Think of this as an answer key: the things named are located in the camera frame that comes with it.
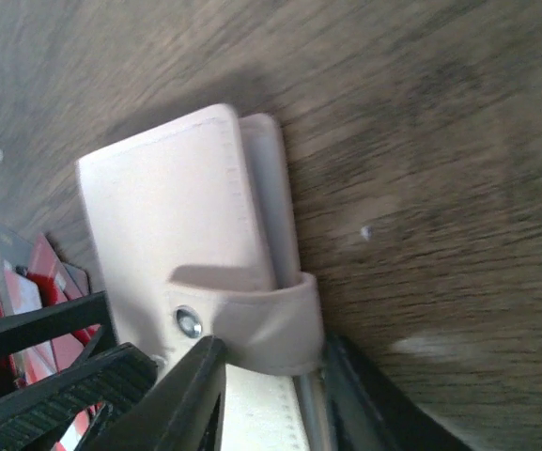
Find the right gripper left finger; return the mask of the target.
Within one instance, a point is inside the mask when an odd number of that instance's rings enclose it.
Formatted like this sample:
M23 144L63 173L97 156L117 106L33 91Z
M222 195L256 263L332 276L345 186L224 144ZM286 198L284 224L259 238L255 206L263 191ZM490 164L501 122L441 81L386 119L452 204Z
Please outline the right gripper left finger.
M119 344L105 293L0 318L0 450L90 450L156 364Z

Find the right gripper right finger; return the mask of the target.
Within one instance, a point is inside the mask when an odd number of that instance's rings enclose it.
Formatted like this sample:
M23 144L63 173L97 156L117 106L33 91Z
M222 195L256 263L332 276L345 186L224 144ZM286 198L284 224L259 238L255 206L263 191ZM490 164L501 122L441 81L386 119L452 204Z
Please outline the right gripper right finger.
M219 450L226 393L225 343L201 338L89 450Z

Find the beige leather card holder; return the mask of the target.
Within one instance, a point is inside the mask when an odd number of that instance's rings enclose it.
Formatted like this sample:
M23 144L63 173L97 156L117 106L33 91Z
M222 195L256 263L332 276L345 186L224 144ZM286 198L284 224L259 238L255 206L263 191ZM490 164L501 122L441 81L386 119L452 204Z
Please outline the beige leather card holder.
M215 104L80 158L117 337L168 373L228 348L225 450L328 450L316 278L301 268L284 139Z

